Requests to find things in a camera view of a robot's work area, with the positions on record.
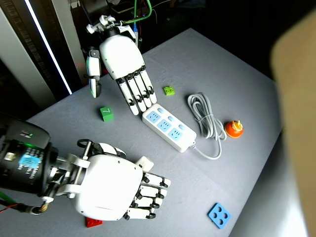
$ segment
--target white power strip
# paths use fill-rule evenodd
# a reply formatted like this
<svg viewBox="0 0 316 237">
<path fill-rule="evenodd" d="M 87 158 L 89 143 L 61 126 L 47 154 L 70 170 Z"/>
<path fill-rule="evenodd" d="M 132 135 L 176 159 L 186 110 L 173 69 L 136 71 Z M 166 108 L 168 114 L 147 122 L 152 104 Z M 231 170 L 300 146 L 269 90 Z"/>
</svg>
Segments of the white power strip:
<svg viewBox="0 0 316 237">
<path fill-rule="evenodd" d="M 179 152 L 195 144 L 197 134 L 160 104 L 143 113 L 143 122 Z"/>
</svg>

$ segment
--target gray table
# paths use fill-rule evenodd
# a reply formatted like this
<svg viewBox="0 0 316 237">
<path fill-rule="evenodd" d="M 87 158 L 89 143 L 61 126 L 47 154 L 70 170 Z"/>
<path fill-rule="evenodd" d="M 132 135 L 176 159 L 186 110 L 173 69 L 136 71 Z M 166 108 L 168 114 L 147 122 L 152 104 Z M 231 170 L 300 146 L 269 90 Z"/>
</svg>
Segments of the gray table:
<svg viewBox="0 0 316 237">
<path fill-rule="evenodd" d="M 217 161 L 195 151 L 181 154 L 135 117 L 119 88 L 109 77 L 102 79 L 102 94 L 90 96 L 85 87 L 30 119 L 46 129 L 54 146 L 80 155 L 80 138 L 113 144 L 126 151 L 131 161 L 140 156 L 154 163 L 153 173 L 169 178 L 168 195 L 154 220 L 105 222 L 87 229 L 84 217 L 70 201 L 58 197 L 42 216 L 8 210 L 0 215 L 1 235 L 61 237 L 227 237 L 244 207 L 281 130 L 276 84 L 240 59 L 192 29 L 144 54 L 158 102 L 197 132 L 197 146 L 215 153 L 214 141 L 204 139 L 186 99 L 203 92 L 221 121 L 239 119 L 245 132 L 239 139 L 222 143 Z M 176 95 L 166 97 L 162 87 L 172 85 Z M 104 123 L 99 108 L 110 106 L 115 119 Z M 6 191 L 17 201 L 38 204 L 33 195 Z M 220 202 L 232 215 L 220 230 L 208 218 Z"/>
</svg>

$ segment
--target robotic hand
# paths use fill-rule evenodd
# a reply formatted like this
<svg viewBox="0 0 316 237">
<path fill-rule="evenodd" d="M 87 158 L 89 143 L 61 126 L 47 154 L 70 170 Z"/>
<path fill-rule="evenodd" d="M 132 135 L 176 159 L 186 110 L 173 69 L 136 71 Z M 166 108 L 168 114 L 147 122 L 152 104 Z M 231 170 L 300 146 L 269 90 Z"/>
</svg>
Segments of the robotic hand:
<svg viewBox="0 0 316 237">
<path fill-rule="evenodd" d="M 143 57 L 132 41 L 136 40 L 136 36 L 130 26 L 123 26 L 122 21 L 116 21 L 112 16 L 102 15 L 99 20 L 100 23 L 86 27 L 91 34 L 100 32 L 106 36 L 106 40 L 100 44 L 100 51 L 92 49 L 87 57 L 91 94 L 96 98 L 101 92 L 101 57 L 112 79 L 117 81 L 131 111 L 138 115 L 138 108 L 144 112 L 146 107 L 157 102 L 157 98 Z M 130 38 L 121 35 L 123 32 L 128 32 Z"/>
<path fill-rule="evenodd" d="M 81 158 L 58 157 L 40 127 L 0 113 L 0 188 L 37 194 L 41 206 L 18 203 L 0 192 L 0 204 L 39 215 L 55 196 L 66 195 L 80 214 L 97 220 L 153 219 L 170 180 L 149 173 L 153 163 L 141 157 L 135 164 L 106 143 L 78 141 Z"/>
</svg>

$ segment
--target red lego brick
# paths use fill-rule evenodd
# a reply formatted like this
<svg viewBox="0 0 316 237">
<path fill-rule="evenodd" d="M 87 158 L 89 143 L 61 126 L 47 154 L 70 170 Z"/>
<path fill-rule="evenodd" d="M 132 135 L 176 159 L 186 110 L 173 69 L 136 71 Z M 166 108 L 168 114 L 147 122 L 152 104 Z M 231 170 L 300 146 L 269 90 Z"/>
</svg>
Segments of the red lego brick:
<svg viewBox="0 0 316 237">
<path fill-rule="evenodd" d="M 102 225 L 102 224 L 103 224 L 103 221 L 94 220 L 94 219 L 86 217 L 87 228 L 90 228 L 90 227 L 93 227 L 93 226 Z"/>
</svg>

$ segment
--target green block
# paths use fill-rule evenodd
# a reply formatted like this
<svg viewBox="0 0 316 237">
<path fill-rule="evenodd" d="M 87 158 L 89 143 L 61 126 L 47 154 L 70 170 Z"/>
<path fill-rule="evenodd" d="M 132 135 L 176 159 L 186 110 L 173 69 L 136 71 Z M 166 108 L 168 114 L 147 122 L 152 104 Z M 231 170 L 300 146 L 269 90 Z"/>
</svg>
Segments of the green block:
<svg viewBox="0 0 316 237">
<path fill-rule="evenodd" d="M 168 95 L 175 95 L 175 93 L 176 93 L 172 86 L 166 86 L 166 87 L 163 88 L 163 90 L 164 90 L 166 96 L 168 96 Z"/>
<path fill-rule="evenodd" d="M 110 107 L 103 107 L 100 109 L 101 115 L 104 122 L 111 121 L 114 119 L 114 114 Z"/>
</svg>

